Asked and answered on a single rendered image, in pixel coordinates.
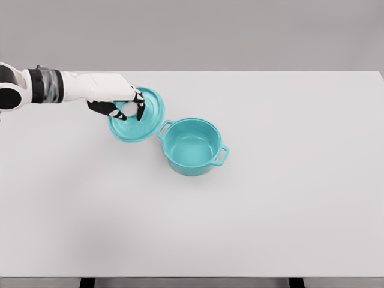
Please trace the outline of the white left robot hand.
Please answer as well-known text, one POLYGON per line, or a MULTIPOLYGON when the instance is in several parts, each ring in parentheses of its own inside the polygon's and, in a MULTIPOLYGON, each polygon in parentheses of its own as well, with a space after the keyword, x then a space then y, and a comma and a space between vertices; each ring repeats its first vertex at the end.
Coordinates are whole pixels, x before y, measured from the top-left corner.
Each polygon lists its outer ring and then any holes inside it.
POLYGON ((136 119, 141 120, 145 111, 145 99, 139 89, 118 73, 92 74, 92 78, 95 84, 90 86, 86 96, 90 110, 125 121, 127 116, 116 106, 116 102, 134 103, 137 106, 136 119))

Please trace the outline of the teal pot lid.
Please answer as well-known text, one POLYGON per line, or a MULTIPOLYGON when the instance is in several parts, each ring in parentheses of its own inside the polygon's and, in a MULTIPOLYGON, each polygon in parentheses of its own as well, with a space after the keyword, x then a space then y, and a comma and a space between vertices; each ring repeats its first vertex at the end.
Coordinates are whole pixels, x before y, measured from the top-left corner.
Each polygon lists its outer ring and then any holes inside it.
POLYGON ((140 121, 136 115, 127 116, 125 121, 109 117, 112 134, 123 142, 140 142, 151 137, 160 127, 165 105, 161 95, 150 88, 138 87, 145 99, 145 109, 140 121))

